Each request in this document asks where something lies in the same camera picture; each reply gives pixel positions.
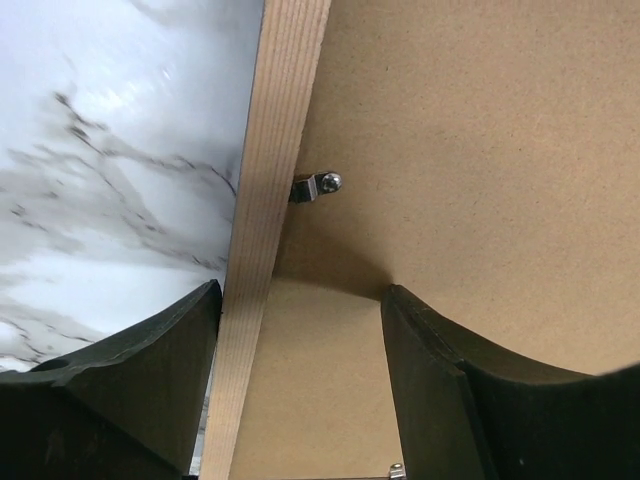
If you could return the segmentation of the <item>brown cardboard backing board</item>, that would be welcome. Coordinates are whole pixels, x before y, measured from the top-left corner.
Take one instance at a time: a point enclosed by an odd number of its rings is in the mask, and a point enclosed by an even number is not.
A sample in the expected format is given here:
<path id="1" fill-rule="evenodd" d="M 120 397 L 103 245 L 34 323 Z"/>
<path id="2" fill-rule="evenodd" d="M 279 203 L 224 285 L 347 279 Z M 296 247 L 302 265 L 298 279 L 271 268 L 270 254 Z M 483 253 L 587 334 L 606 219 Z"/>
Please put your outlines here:
<path id="1" fill-rule="evenodd" d="M 639 359 L 639 5 L 336 1 L 234 479 L 402 458 L 376 292 L 401 284 L 527 357 Z"/>

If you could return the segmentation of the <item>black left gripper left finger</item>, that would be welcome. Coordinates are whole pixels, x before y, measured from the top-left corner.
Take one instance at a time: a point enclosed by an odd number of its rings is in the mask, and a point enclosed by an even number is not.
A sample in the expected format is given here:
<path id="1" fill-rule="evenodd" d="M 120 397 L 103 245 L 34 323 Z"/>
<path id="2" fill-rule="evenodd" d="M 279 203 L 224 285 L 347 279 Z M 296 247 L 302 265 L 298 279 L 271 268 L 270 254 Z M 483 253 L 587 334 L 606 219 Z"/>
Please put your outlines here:
<path id="1" fill-rule="evenodd" d="M 2 373 L 2 478 L 187 478 L 220 316 L 212 280 L 90 346 Z"/>

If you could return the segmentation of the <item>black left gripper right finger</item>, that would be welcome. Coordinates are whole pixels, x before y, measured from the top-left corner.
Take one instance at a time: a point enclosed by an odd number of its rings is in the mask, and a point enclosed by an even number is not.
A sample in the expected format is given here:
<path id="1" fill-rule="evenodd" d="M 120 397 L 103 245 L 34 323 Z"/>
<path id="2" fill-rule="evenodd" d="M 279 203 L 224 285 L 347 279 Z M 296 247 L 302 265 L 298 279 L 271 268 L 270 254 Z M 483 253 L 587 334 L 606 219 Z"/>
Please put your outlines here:
<path id="1" fill-rule="evenodd" d="M 635 479 L 639 369 L 554 367 L 447 319 L 400 285 L 381 301 L 411 479 Z"/>

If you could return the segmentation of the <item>blue wooden picture frame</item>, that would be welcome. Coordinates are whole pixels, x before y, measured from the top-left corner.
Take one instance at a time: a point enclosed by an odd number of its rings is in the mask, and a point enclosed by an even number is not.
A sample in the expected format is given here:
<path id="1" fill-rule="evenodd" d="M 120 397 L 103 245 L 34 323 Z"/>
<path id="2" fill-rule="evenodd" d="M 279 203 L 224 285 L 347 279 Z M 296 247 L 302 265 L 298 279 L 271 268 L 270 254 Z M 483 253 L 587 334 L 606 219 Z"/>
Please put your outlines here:
<path id="1" fill-rule="evenodd" d="M 264 7 L 200 476 L 230 475 L 316 69 L 328 1 Z"/>

